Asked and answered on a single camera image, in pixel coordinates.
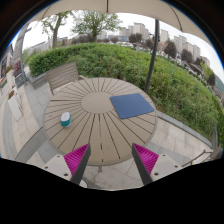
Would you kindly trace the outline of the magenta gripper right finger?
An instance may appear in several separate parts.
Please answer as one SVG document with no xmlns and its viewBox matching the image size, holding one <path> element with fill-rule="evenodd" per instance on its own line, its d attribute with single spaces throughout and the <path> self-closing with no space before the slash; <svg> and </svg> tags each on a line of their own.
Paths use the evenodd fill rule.
<svg viewBox="0 0 224 224">
<path fill-rule="evenodd" d="M 182 167 L 168 155 L 158 155 L 135 143 L 132 144 L 132 155 L 143 185 L 148 185 L 182 169 Z"/>
</svg>

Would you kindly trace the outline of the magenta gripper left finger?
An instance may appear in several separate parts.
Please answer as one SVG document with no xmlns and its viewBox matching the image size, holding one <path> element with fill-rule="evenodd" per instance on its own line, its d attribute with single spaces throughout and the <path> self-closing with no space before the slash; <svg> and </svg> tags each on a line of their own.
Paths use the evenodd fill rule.
<svg viewBox="0 0 224 224">
<path fill-rule="evenodd" d="M 76 185 L 85 185 L 82 180 L 87 162 L 91 154 L 90 144 L 83 145 L 65 156 L 55 155 L 42 169 L 68 180 Z"/>
</svg>

